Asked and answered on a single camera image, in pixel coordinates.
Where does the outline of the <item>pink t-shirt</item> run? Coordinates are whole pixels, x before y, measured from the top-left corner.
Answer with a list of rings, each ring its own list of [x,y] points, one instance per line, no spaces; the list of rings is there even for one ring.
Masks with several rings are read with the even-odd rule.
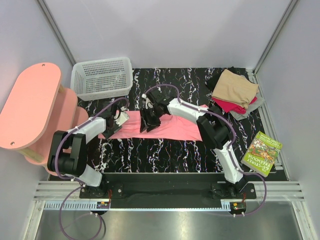
[[[112,135],[111,139],[167,139],[177,141],[201,141],[198,126],[193,122],[175,115],[160,117],[161,125],[150,132],[140,132],[140,112],[128,111],[129,120]]]

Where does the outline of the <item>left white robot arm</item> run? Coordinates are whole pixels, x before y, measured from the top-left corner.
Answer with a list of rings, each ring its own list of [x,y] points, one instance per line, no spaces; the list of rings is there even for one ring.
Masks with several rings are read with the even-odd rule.
[[[47,161],[48,170],[63,179],[74,179],[85,184],[95,197],[103,198],[108,193],[108,186],[103,175],[87,164],[87,144],[99,134],[110,138],[123,124],[112,117],[90,117],[70,130],[56,131]]]

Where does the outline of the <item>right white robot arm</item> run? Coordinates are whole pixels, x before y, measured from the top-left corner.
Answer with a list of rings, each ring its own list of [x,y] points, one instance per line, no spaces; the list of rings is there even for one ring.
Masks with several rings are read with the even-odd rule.
[[[235,131],[217,107],[200,107],[161,93],[143,94],[140,109],[140,132],[150,132],[161,125],[160,117],[172,115],[194,123],[202,142],[212,149],[224,172],[226,183],[220,188],[222,197],[239,198],[245,192],[247,180],[235,156],[232,142]]]

